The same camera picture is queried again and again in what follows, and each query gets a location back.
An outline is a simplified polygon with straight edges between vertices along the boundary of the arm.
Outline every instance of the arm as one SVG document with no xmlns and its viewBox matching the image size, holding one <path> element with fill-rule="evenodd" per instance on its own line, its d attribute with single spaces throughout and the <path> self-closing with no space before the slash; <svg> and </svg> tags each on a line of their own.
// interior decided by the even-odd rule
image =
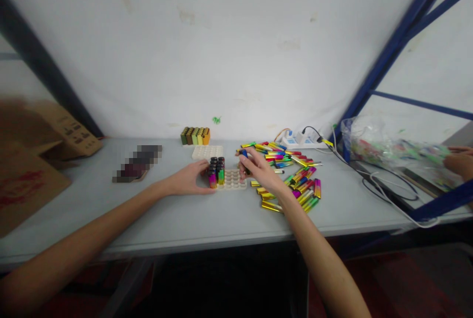
<svg viewBox="0 0 473 318">
<path fill-rule="evenodd" d="M 247 148 L 247 152 L 253 159 L 239 157 L 242 164 L 240 175 L 245 176 L 245 166 L 252 176 L 279 200 L 315 286 L 330 312 L 335 317 L 371 317 L 360 290 L 345 265 L 304 212 L 290 189 L 254 148 Z"/>
<path fill-rule="evenodd" d="M 214 193 L 196 185 L 198 174 L 207 167 L 208 162 L 201 160 L 150 185 L 12 271 L 0 281 L 0 312 L 23 316 L 39 308 L 163 197 Z"/>
</svg>

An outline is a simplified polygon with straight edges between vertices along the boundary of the person's left hand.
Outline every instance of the person's left hand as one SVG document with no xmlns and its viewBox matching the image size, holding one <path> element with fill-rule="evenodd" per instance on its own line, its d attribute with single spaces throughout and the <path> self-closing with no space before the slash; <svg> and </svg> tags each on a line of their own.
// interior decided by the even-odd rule
<svg viewBox="0 0 473 318">
<path fill-rule="evenodd" d="M 201 172 L 206 170 L 208 166 L 208 161 L 204 159 L 191 163 L 177 173 L 160 181 L 160 183 L 166 187 L 169 195 L 212 194 L 215 192 L 215 189 L 200 188 L 196 184 L 197 177 Z"/>
</svg>

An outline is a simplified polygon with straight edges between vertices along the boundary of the pile of lighters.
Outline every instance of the pile of lighters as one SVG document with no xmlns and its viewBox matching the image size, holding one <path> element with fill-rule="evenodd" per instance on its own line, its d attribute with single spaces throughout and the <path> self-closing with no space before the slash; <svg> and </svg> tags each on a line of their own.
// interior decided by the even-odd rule
<svg viewBox="0 0 473 318">
<path fill-rule="evenodd" d="M 265 154 L 268 163 L 276 168 L 290 166 L 294 164 L 293 161 L 301 165 L 302 168 L 288 177 L 284 183 L 292 190 L 294 197 L 306 213 L 319 202 L 322 195 L 320 179 L 310 178 L 316 171 L 315 166 L 322 165 L 321 163 L 308 159 L 301 152 L 287 151 L 286 147 L 275 142 L 253 142 L 241 145 L 241 147 L 255 147 L 258 152 Z M 276 196 L 260 187 L 261 185 L 257 181 L 252 181 L 251 186 L 258 187 L 256 192 L 261 196 L 261 207 L 283 213 L 281 206 L 270 202 L 270 200 L 276 199 Z"/>
<path fill-rule="evenodd" d="M 217 185 L 224 185 L 225 183 L 225 158 L 212 157 L 210 158 L 210 165 L 207 168 L 208 182 L 212 189 L 216 189 Z"/>
</svg>

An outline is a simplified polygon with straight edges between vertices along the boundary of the white backdrop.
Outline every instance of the white backdrop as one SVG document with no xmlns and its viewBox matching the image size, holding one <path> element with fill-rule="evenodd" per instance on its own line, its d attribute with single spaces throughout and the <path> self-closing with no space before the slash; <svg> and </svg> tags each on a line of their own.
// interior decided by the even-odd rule
<svg viewBox="0 0 473 318">
<path fill-rule="evenodd" d="M 13 1 L 106 135 L 251 141 L 337 122 L 412 0 Z"/>
</svg>

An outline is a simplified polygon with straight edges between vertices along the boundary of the white cable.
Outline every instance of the white cable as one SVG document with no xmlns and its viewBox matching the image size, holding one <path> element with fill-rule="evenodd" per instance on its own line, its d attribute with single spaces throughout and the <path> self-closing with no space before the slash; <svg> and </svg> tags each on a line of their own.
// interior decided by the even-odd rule
<svg viewBox="0 0 473 318">
<path fill-rule="evenodd" d="M 411 216 L 409 216 L 407 213 L 405 213 L 403 210 L 401 210 L 394 202 L 392 202 L 387 196 L 386 194 L 384 193 L 384 190 L 381 186 L 378 185 L 378 183 L 376 181 L 374 181 L 374 175 L 375 174 L 378 174 L 379 172 L 374 172 L 372 174 L 370 174 L 370 179 L 371 181 L 375 184 L 376 188 L 379 190 L 380 193 L 383 194 L 383 197 L 389 201 L 391 203 L 391 205 L 393 205 L 395 208 L 397 208 L 409 221 L 411 221 L 413 224 L 415 224 L 417 227 L 419 228 L 424 228 L 424 229 L 427 229 L 427 228 L 432 228 L 434 226 L 436 226 L 437 224 L 440 223 L 440 220 L 435 217 L 434 219 L 431 219 L 431 220 L 434 220 L 432 223 L 430 224 L 426 224 L 426 225 L 423 225 L 423 224 L 420 224 L 419 222 L 415 221 Z"/>
<path fill-rule="evenodd" d="M 342 157 L 342 156 L 338 153 L 338 151 L 337 151 L 337 139 L 336 139 L 336 136 L 335 136 L 335 128 L 332 128 L 332 132 L 333 132 L 333 135 L 334 135 L 334 145 L 335 145 L 335 146 L 333 147 L 333 150 L 334 150 L 335 153 L 338 155 L 338 158 L 339 158 L 340 160 L 342 160 L 343 162 L 345 162 L 346 164 L 348 164 L 348 163 L 345 161 L 345 159 L 343 159 L 343 157 Z M 376 189 L 378 189 L 379 192 L 380 192 L 381 194 L 383 194 L 384 199 L 385 199 L 386 201 L 388 201 L 391 205 L 393 205 L 395 208 L 397 208 L 397 209 L 399 210 L 399 212 L 401 212 L 409 221 L 411 221 L 411 222 L 412 222 L 413 224 L 415 224 L 417 227 L 419 227 L 419 228 L 424 228 L 424 229 L 426 229 L 426 228 L 432 228 L 432 227 L 434 227 L 434 226 L 436 226 L 437 224 L 440 223 L 440 219 L 437 218 L 437 217 L 435 217 L 434 219 L 431 219 L 431 221 L 432 221 L 432 220 L 434 220 L 434 221 L 433 221 L 432 223 L 426 224 L 426 225 L 420 224 L 419 222 L 415 221 L 411 216 L 409 216 L 409 215 L 408 215 L 407 213 L 405 213 L 402 209 L 400 209 L 394 202 L 392 202 L 391 199 L 386 196 L 386 194 L 384 193 L 384 190 L 382 189 L 382 187 L 374 180 L 374 175 L 375 175 L 375 174 L 378 174 L 379 172 L 374 172 L 374 173 L 371 173 L 371 174 L 370 174 L 370 173 L 363 172 L 363 171 L 361 171 L 361 170 L 357 170 L 357 169 L 355 169 L 355 170 L 356 170 L 358 173 L 369 175 L 369 176 L 370 176 L 370 179 L 371 179 L 371 181 L 374 183 L 374 186 L 376 187 Z M 385 182 L 385 183 L 389 183 L 389 184 L 395 185 L 395 186 L 397 186 L 397 187 L 399 187 L 399 188 L 401 188 L 401 189 L 403 189 L 403 190 L 405 190 L 405 191 L 411 192 L 411 193 L 413 193 L 415 196 L 417 196 L 417 194 L 414 193 L 414 192 L 412 191 L 412 189 L 405 188 L 405 187 L 403 187 L 403 186 L 401 186 L 401 185 L 399 185 L 399 184 L 396 184 L 396 183 L 387 181 L 386 179 L 382 179 L 382 178 L 379 178 L 379 177 L 376 177 L 376 178 L 379 179 L 379 180 L 382 180 L 382 181 Z"/>
<path fill-rule="evenodd" d="M 320 152 L 320 153 L 324 153 L 324 154 L 332 154 L 332 152 L 324 152 L 322 151 L 321 149 L 318 149 L 318 148 L 314 148 L 316 151 Z"/>
</svg>

